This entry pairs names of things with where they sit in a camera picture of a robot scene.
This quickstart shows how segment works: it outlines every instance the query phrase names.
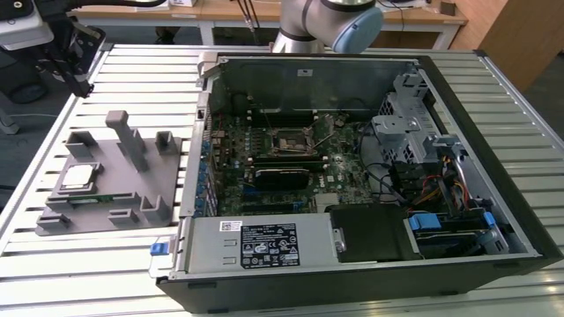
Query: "black plastic cover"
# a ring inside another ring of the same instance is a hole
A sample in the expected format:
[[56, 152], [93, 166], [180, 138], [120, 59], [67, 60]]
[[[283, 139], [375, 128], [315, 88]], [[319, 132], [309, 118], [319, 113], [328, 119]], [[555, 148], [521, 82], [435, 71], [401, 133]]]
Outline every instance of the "black plastic cover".
[[339, 261], [392, 262], [421, 260], [413, 253], [407, 234], [403, 208], [392, 204], [332, 205], [333, 229], [340, 229], [347, 250], [337, 254]]

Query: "sticker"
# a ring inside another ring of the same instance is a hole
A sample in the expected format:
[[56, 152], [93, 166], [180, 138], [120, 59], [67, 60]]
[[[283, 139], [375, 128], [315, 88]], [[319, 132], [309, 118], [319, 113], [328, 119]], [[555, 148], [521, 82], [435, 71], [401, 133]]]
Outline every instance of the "sticker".
[[299, 69], [297, 70], [297, 76], [299, 77], [312, 77], [313, 76], [313, 70], [312, 69]]
[[295, 223], [240, 227], [240, 241], [244, 269], [300, 265]]
[[173, 18], [196, 18], [196, 15], [172, 15]]
[[243, 221], [221, 221], [220, 231], [240, 231], [240, 226], [243, 226]]

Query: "metal table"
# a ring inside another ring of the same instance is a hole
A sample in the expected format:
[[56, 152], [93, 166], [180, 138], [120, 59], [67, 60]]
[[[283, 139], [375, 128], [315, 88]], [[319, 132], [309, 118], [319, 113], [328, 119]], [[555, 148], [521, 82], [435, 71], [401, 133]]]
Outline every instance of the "metal table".
[[[33, 228], [68, 155], [63, 141], [71, 131], [84, 129], [96, 139], [115, 138], [104, 124], [108, 110], [127, 110], [129, 124], [144, 137], [163, 128], [183, 137], [179, 220], [199, 96], [196, 61], [203, 50], [264, 49], [120, 45], [101, 55], [92, 74], [95, 92], [87, 100], [71, 98], [67, 102], [0, 217], [0, 316], [191, 316], [156, 288], [148, 272], [149, 246], [175, 234], [176, 226], [49, 237], [39, 237]], [[409, 52], [415, 51], [368, 51]], [[416, 53], [432, 57], [549, 234], [564, 246], [564, 143], [488, 58], [472, 52]], [[232, 315], [381, 316], [403, 312], [405, 316], [563, 316], [563, 295], [560, 262], [525, 276], [503, 278], [465, 295]]]

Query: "blue latch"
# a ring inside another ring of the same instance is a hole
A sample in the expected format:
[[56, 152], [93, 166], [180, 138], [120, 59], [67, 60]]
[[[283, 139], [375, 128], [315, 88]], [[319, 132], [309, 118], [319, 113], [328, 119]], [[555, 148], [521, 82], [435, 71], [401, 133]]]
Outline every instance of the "blue latch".
[[489, 211], [484, 212], [484, 220], [489, 228], [495, 226], [495, 217]]
[[412, 230], [440, 229], [439, 217], [435, 213], [419, 213], [409, 218]]
[[167, 256], [168, 255], [168, 242], [153, 243], [151, 245], [152, 256]]

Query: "warning label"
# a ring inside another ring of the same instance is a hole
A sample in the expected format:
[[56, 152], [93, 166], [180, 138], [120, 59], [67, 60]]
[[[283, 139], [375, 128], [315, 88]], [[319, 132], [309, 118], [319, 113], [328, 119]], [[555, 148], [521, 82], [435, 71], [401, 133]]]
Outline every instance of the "warning label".
[[244, 269], [300, 265], [296, 224], [241, 226], [240, 266]]

